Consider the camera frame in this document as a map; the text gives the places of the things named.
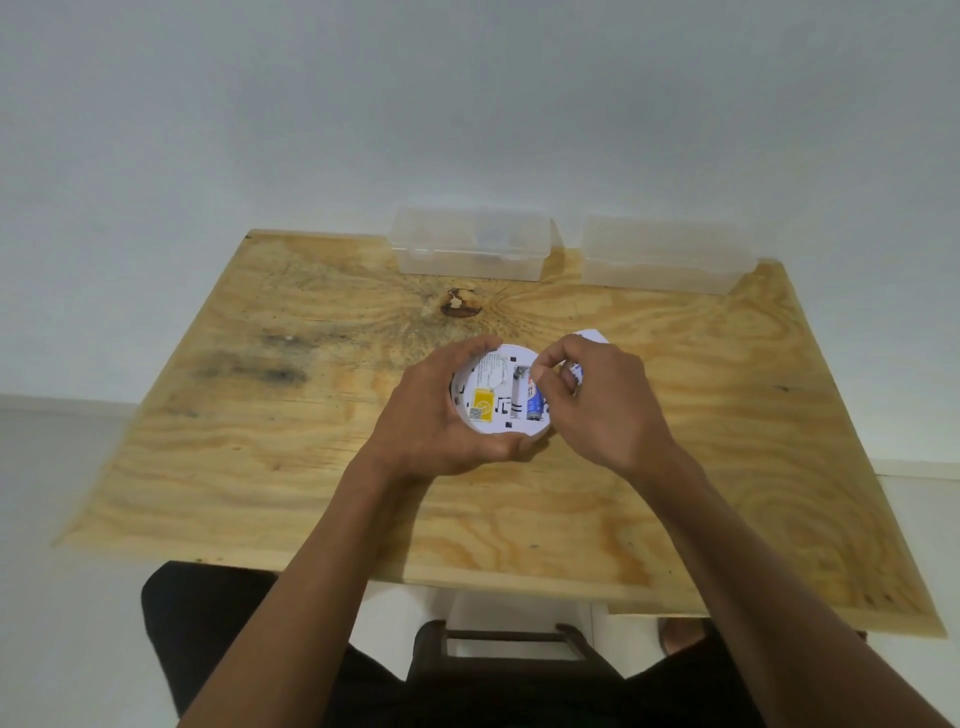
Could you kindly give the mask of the person's bare foot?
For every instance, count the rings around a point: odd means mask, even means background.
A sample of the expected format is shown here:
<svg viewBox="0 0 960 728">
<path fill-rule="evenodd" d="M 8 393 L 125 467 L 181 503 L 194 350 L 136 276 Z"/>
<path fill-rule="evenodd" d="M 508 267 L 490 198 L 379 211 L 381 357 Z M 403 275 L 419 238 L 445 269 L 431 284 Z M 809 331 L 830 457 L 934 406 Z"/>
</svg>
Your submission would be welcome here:
<svg viewBox="0 0 960 728">
<path fill-rule="evenodd" d="M 658 618 L 656 637 L 661 652 L 670 657 L 699 644 L 710 633 L 711 624 L 710 619 L 702 617 Z"/>
</svg>

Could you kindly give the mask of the dark wooden stool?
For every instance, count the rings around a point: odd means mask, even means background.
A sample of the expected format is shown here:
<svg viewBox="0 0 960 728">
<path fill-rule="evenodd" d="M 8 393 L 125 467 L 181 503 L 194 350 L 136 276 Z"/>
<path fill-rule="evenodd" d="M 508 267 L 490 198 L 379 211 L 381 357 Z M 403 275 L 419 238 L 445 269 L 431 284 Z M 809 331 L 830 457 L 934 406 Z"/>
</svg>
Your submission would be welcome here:
<svg viewBox="0 0 960 728">
<path fill-rule="evenodd" d="M 531 659 L 517 657 L 460 657 L 449 651 L 449 642 L 501 642 L 531 645 L 558 645 L 567 648 L 571 660 Z M 420 626 L 414 637 L 414 648 L 407 672 L 408 684 L 450 682 L 463 679 L 496 679 L 500 677 L 564 683 L 623 682 L 619 672 L 588 642 L 575 626 L 559 622 L 551 632 L 516 630 L 451 629 L 444 619 L 434 619 Z"/>
</svg>

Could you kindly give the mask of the person's left hand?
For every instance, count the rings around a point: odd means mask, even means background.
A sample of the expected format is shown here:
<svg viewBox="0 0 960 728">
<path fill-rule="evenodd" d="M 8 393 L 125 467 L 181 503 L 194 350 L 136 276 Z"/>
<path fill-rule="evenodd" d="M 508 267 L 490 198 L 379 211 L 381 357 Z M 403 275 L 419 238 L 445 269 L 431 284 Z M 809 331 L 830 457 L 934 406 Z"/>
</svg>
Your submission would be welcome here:
<svg viewBox="0 0 960 728">
<path fill-rule="evenodd" d="M 404 371 L 354 462 L 391 484 L 458 476 L 484 463 L 480 435 L 450 398 L 453 377 L 502 343 L 494 334 L 463 339 L 431 352 Z"/>
</svg>

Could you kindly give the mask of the white round smoke detector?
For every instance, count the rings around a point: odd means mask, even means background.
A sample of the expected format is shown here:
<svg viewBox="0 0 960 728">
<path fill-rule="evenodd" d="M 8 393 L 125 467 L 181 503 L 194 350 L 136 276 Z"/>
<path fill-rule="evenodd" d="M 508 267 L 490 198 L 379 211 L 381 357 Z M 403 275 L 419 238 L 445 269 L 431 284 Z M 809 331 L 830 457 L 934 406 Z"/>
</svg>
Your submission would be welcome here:
<svg viewBox="0 0 960 728">
<path fill-rule="evenodd" d="M 541 421 L 526 420 L 524 416 L 526 377 L 536 358 L 532 349 L 504 344 L 465 364 L 453 376 L 449 394 L 466 425 L 481 434 L 547 433 L 547 403 Z"/>
</svg>

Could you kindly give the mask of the person's right hand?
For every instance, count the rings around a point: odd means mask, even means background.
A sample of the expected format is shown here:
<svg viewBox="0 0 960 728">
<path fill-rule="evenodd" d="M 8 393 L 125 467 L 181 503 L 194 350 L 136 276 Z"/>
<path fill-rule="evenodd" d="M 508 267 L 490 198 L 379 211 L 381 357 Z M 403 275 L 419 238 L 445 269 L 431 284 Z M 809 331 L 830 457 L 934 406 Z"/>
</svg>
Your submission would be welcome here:
<svg viewBox="0 0 960 728">
<path fill-rule="evenodd" d="M 582 385 L 566 402 L 547 402 L 551 425 L 578 455 L 638 485 L 657 480 L 678 452 L 641 358 L 613 344 L 568 334 L 534 368 L 577 362 Z"/>
</svg>

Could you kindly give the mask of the person's left forearm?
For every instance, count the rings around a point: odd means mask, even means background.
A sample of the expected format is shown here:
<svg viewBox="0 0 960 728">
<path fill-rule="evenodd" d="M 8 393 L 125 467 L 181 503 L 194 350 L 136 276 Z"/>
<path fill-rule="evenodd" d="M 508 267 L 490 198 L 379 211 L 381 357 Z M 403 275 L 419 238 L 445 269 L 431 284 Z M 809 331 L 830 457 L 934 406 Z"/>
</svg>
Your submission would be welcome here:
<svg viewBox="0 0 960 728">
<path fill-rule="evenodd" d="M 430 481 L 358 454 L 176 728 L 318 728 L 397 505 Z"/>
</svg>

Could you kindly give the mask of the person's black shorts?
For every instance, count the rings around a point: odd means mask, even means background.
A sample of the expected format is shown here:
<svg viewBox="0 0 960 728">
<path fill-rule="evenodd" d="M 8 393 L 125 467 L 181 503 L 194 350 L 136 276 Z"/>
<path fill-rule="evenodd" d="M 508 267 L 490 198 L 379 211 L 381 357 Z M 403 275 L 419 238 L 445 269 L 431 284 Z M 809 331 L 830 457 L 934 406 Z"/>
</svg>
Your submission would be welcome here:
<svg viewBox="0 0 960 728">
<path fill-rule="evenodd" d="M 141 589 L 178 715 L 273 587 L 265 571 L 168 562 Z M 719 632 L 630 678 L 404 682 L 349 645 L 317 728 L 765 728 Z"/>
</svg>

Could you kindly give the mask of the white round detector cover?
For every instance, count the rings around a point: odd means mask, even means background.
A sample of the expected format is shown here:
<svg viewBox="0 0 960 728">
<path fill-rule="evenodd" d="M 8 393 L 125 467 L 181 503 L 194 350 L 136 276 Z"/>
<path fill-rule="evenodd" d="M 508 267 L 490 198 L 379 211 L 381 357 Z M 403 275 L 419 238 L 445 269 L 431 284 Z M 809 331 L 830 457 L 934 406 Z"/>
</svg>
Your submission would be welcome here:
<svg viewBox="0 0 960 728">
<path fill-rule="evenodd" d="M 595 342 L 598 344 L 604 344 L 604 345 L 610 344 L 610 341 L 597 329 L 583 329 L 583 330 L 576 331 L 574 334 L 587 341 L 592 341 L 592 342 Z M 575 385 L 573 389 L 573 391 L 575 392 L 581 387 L 583 383 L 583 378 L 584 378 L 583 368 L 581 364 L 577 362 L 567 363 L 565 364 L 565 368 L 570 371 L 571 376 L 575 380 Z"/>
</svg>

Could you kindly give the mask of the clear plastic box with lid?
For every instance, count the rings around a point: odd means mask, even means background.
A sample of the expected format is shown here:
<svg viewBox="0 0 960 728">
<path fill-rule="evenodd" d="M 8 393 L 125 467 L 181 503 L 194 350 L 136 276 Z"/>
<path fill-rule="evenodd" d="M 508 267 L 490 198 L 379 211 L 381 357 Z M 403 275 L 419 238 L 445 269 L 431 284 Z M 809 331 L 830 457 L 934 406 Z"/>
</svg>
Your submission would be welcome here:
<svg viewBox="0 0 960 728">
<path fill-rule="evenodd" d="M 727 222 L 589 215 L 582 283 L 662 292 L 729 294 L 759 264 L 746 232 Z"/>
<path fill-rule="evenodd" d="M 537 282 L 554 227 L 530 209 L 404 204 L 387 242 L 404 274 Z"/>
</svg>

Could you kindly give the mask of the person's right forearm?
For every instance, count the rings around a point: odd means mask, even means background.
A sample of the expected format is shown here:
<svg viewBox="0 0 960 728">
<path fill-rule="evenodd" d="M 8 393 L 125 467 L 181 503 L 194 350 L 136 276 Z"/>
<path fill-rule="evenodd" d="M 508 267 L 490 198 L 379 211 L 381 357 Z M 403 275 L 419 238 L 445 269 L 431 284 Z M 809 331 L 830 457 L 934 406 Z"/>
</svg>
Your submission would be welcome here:
<svg viewBox="0 0 960 728">
<path fill-rule="evenodd" d="M 771 728 L 953 728 L 669 443 L 623 476 L 664 525 Z"/>
</svg>

